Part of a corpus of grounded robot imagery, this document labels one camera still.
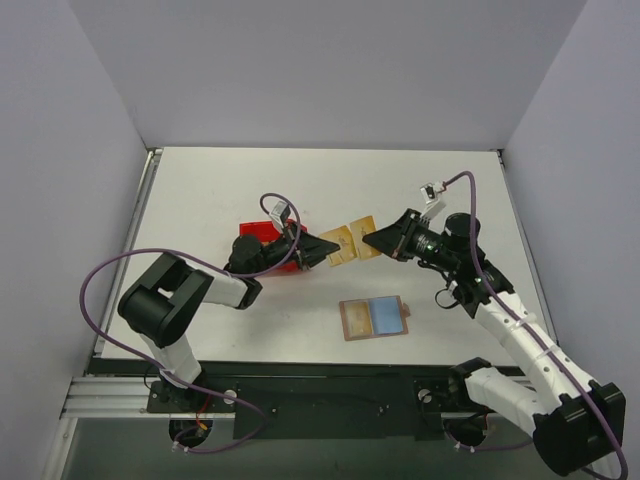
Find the red plastic bin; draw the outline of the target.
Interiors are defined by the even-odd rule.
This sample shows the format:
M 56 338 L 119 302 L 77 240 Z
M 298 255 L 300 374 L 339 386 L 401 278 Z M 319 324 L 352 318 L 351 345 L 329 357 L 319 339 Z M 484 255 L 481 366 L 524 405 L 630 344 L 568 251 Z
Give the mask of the red plastic bin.
M 253 235 L 263 245 L 275 241 L 280 236 L 279 231 L 272 225 L 270 221 L 243 222 L 239 224 L 240 235 Z M 277 269 L 278 273 L 294 273 L 298 272 L 299 267 L 294 260 L 282 265 Z

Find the tan leather card holder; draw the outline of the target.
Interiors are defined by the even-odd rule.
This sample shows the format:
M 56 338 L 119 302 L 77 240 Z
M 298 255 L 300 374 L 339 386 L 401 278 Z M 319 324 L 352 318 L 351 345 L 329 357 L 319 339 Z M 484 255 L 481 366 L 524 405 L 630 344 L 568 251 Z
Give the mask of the tan leather card holder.
M 344 304 L 350 301 L 366 301 L 369 305 L 373 334 L 368 337 L 349 339 L 344 321 Z M 380 337 L 406 335 L 407 319 L 411 316 L 409 306 L 400 296 L 383 296 L 367 299 L 341 301 L 339 311 L 345 341 L 368 340 Z

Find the gold card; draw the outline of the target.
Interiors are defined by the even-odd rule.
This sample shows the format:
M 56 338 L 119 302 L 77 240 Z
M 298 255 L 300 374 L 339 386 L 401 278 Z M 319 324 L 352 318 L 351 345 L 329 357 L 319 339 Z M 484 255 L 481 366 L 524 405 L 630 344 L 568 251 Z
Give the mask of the gold card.
M 344 304 L 344 321 L 349 339 L 373 334 L 369 305 L 366 301 L 350 301 Z

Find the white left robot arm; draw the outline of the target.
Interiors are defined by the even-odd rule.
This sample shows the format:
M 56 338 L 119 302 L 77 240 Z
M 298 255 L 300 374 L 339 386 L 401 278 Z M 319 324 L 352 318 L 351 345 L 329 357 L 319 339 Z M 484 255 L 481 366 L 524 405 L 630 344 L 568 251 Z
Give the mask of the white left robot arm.
M 237 237 L 228 263 L 215 275 L 192 268 L 174 253 L 163 253 L 124 293 L 118 314 L 161 364 L 161 377 L 172 385 L 172 402 L 192 412 L 206 397 L 203 369 L 186 337 L 200 305 L 245 310 L 262 291 L 257 274 L 274 270 L 280 262 L 309 270 L 339 250 L 339 244 L 291 223 L 266 244 L 251 234 Z

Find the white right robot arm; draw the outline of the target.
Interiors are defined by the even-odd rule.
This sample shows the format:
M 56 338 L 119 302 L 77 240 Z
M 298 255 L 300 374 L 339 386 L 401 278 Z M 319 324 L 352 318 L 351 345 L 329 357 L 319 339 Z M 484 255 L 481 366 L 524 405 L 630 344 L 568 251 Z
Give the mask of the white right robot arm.
M 439 272 L 455 302 L 489 332 L 528 378 L 524 387 L 482 358 L 457 365 L 447 383 L 449 402 L 483 405 L 519 427 L 557 475 L 588 471 L 621 451 L 626 398 L 577 366 L 540 327 L 512 283 L 477 245 L 481 224 L 468 213 L 447 217 L 442 232 L 416 210 L 364 235 L 366 245 L 399 262 Z

